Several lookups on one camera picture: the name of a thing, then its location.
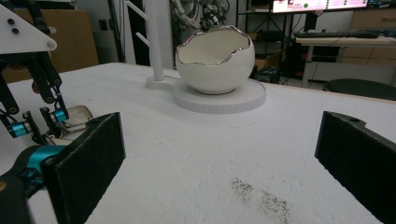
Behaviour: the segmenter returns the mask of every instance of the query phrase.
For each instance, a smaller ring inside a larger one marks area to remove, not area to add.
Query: black foam pad
[[[120,113],[87,123],[87,130],[58,155],[40,163],[59,223],[84,223],[125,158]]]
[[[378,220],[396,223],[396,144],[350,116],[324,112],[315,156]]]

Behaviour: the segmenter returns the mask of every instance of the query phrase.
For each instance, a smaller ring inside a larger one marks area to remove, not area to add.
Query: white mount plate
[[[197,92],[183,79],[163,77],[163,81],[146,80],[147,87],[153,90],[170,91],[176,103],[190,111],[204,114],[234,114],[249,111],[264,104],[265,88],[257,81],[248,79],[234,91],[221,95],[208,95]]]
[[[0,4],[0,54],[55,50],[56,42]]]

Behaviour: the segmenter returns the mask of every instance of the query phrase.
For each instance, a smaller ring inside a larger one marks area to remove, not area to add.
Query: desk
[[[318,63],[312,62],[314,46],[322,47],[366,47],[366,48],[396,48],[396,41],[390,38],[380,36],[377,39],[363,38],[296,38],[296,43],[302,46],[309,46],[307,58],[305,60],[305,69],[303,74],[302,87],[308,87],[308,77],[311,74],[319,73]],[[359,74],[363,79],[370,78],[376,74],[392,74],[390,80],[380,79],[378,81],[396,84],[396,70],[394,66],[375,66],[370,64],[347,64],[347,63],[320,63],[324,67],[322,71],[331,70],[339,77],[347,77],[347,73]]]
[[[314,153],[324,110],[362,119],[396,142],[394,102],[264,84],[264,105],[208,115],[147,89],[148,77],[151,68],[123,63],[62,74],[67,106],[121,115],[126,159],[88,223],[379,223]],[[21,111],[30,109],[47,130],[31,81],[9,87]],[[1,174],[33,144],[4,128],[0,142]],[[36,223],[55,223],[46,191],[29,204]]]

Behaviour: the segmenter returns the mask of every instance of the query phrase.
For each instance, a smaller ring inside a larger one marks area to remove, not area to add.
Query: keyboard
[[[379,37],[375,32],[329,32],[329,33],[294,33],[298,38],[337,38],[337,37],[357,37],[375,39]]]

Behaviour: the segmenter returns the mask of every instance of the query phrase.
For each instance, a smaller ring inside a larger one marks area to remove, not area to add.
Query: cabinet
[[[370,8],[355,11],[350,31],[361,29],[389,29],[396,35],[396,8]],[[343,63],[368,63],[396,66],[396,49],[350,48],[345,49]]]

